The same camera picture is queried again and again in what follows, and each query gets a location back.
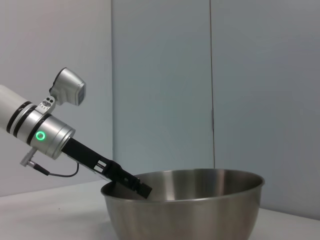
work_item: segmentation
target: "white wall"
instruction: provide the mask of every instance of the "white wall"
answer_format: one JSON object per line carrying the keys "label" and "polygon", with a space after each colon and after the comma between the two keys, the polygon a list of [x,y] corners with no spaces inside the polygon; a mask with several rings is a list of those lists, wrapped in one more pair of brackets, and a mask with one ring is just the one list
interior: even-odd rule
{"label": "white wall", "polygon": [[209,1],[112,6],[114,158],[134,174],[212,168]]}
{"label": "white wall", "polygon": [[212,0],[215,163],[320,220],[320,1]]}
{"label": "white wall", "polygon": [[[112,159],[111,1],[0,1],[0,83],[38,104],[63,67],[86,81],[87,97],[53,114],[76,129],[78,141]],[[29,146],[5,131],[0,143],[0,196],[100,179],[83,167],[73,178],[42,175],[19,164]],[[76,170],[66,156],[53,161],[37,153],[34,161],[52,173]]]}

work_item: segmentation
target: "white table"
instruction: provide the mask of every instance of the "white table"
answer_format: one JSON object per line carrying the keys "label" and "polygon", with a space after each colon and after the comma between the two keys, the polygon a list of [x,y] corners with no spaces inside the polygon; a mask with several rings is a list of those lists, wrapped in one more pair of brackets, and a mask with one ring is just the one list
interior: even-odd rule
{"label": "white table", "polygon": [[[104,180],[0,197],[1,240],[118,240]],[[260,209],[250,240],[319,240],[320,221]]]}

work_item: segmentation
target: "metal mixing bowl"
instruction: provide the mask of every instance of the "metal mixing bowl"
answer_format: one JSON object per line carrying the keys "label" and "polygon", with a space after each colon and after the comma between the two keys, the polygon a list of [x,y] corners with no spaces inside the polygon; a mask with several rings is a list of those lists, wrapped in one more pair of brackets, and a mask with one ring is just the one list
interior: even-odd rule
{"label": "metal mixing bowl", "polygon": [[247,240],[265,183],[256,174],[223,169],[137,177],[153,188],[147,200],[113,182],[101,189],[120,240]]}

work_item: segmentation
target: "black cable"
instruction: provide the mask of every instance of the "black cable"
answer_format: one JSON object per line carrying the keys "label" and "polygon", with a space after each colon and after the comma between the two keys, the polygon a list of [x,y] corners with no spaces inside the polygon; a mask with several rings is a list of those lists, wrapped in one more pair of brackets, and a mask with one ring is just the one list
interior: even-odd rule
{"label": "black cable", "polygon": [[79,163],[76,163],[76,171],[74,174],[71,175],[61,175],[61,174],[55,174],[55,173],[49,173],[50,176],[55,176],[55,177],[60,177],[60,178],[71,178],[75,175],[77,175],[77,173],[79,172]]}

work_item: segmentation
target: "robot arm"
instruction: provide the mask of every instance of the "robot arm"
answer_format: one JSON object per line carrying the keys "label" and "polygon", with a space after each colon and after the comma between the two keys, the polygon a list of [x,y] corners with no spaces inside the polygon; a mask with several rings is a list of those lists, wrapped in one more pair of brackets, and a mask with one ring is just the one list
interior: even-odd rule
{"label": "robot arm", "polygon": [[55,160],[65,153],[100,177],[120,183],[147,198],[151,187],[124,171],[116,162],[73,139],[75,130],[51,115],[56,104],[68,102],[79,106],[86,95],[86,83],[69,69],[63,68],[49,92],[50,95],[37,106],[0,85],[0,128],[32,147],[21,164],[49,175],[47,170],[31,160],[33,155],[39,151]]}

